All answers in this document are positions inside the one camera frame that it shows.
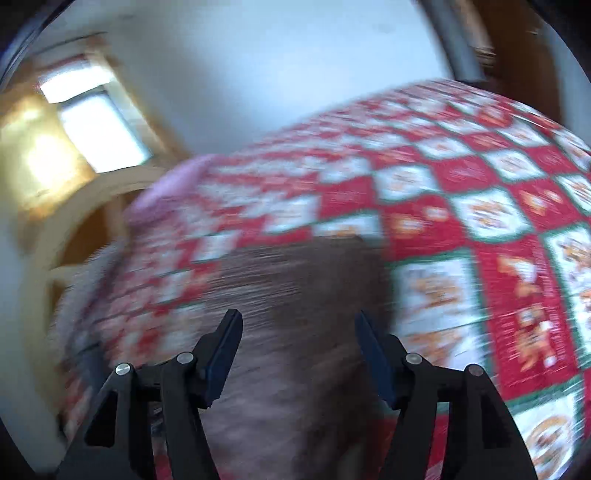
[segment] window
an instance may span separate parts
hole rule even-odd
[[[137,138],[104,85],[111,72],[76,60],[52,70],[40,89],[49,103],[60,104],[60,118],[72,143],[97,173],[134,167],[152,154]]]

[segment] brown blanket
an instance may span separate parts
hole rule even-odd
[[[222,396],[202,415],[214,460],[240,479],[333,479],[363,441],[375,396],[353,318],[389,320],[380,252],[359,238],[248,248],[221,262],[203,333],[229,307],[244,334]]]

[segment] quilt square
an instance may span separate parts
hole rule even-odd
[[[204,237],[195,251],[193,261],[215,260],[227,255],[236,248],[240,235],[240,230],[227,230]]]
[[[312,226],[314,236],[360,236],[365,239],[382,239],[382,225],[377,212],[364,212],[342,216]]]
[[[560,303],[560,289],[535,235],[503,244],[476,244],[474,251],[493,315],[524,310],[537,303]]]
[[[579,376],[508,403],[538,479],[564,473],[583,437],[583,382]]]
[[[478,279],[467,250],[399,262],[392,279],[398,335],[438,332],[484,318]]]
[[[579,172],[577,167],[554,146],[524,148],[523,152],[550,175]]]
[[[463,135],[462,141],[476,152],[511,148],[513,146],[508,140],[494,132]]]
[[[407,352],[419,353],[438,367],[464,370],[469,364],[477,364],[492,376],[489,341],[482,325],[471,323],[438,332],[412,333],[400,337],[400,341]]]
[[[417,149],[411,146],[379,151],[366,150],[362,155],[370,161],[374,170],[394,165],[417,163],[423,159]]]
[[[434,122],[416,116],[397,119],[390,124],[395,129],[401,130],[403,135],[413,142],[425,138],[442,137],[446,134],[446,131]]]
[[[504,189],[454,195],[451,200],[475,240],[506,242],[531,230],[528,219]]]
[[[287,192],[285,190],[268,190],[260,195],[252,204],[240,212],[240,216],[245,219],[260,218],[267,213],[273,212],[278,206],[283,204]]]
[[[591,233],[584,223],[542,235],[558,280],[567,296],[589,292],[591,298]]]
[[[379,113],[390,118],[408,115],[410,112],[411,111],[406,106],[398,102],[393,102],[392,100],[383,100],[375,110],[375,113]]]
[[[508,189],[540,232],[583,219],[565,192],[550,179],[524,181]]]
[[[488,327],[503,398],[516,398],[576,375],[576,357],[560,304],[533,303],[493,316]]]
[[[340,183],[370,173],[371,165],[366,158],[347,157],[328,163],[318,175],[318,179],[323,183]]]
[[[430,167],[441,189],[448,193],[482,190],[499,183],[493,169],[474,155],[433,162]]]
[[[544,177],[544,172],[527,155],[517,150],[497,150],[483,153],[482,157],[509,182]]]
[[[386,150],[408,145],[408,140],[402,135],[385,132],[363,139],[362,145],[368,150]]]
[[[465,157],[473,152],[459,140],[454,138],[433,138],[417,143],[417,148],[431,160]]]
[[[591,365],[591,234],[578,223],[543,235],[553,261],[581,367]]]
[[[183,270],[162,277],[158,285],[155,302],[165,303],[181,299],[185,289],[191,282],[192,276],[193,272],[191,270]]]
[[[425,192],[437,192],[437,182],[424,165],[400,165],[374,172],[378,196],[382,200],[400,202]]]
[[[591,150],[583,140],[568,130],[554,130],[554,139],[562,147],[568,158],[583,171],[589,171]]]
[[[463,247],[466,235],[444,197],[423,195],[382,208],[392,260],[434,255]]]
[[[513,123],[511,108],[503,103],[484,105],[476,114],[478,122],[485,127],[509,127]]]
[[[315,222],[320,202],[318,195],[302,195],[281,202],[268,215],[264,232],[283,233]]]
[[[445,120],[437,122],[446,130],[455,133],[456,135],[475,134],[478,132],[486,132],[486,128],[475,122],[471,122],[465,118],[458,118],[455,120]]]
[[[582,175],[559,175],[556,182],[584,215],[591,215],[591,183]]]
[[[376,206],[371,177],[358,177],[343,183],[330,184],[322,191],[319,218],[327,219]]]
[[[498,132],[521,147],[539,147],[548,145],[548,141],[529,125],[516,121],[509,128],[500,128]]]

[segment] patchwork quilt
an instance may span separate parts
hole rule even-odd
[[[590,153],[527,105],[449,80],[317,115],[219,157],[140,232],[96,307],[102,341],[112,365],[171,358],[231,250],[360,235],[391,271],[392,332],[436,365],[483,365],[555,479],[591,426]],[[442,408],[428,478],[445,428]]]

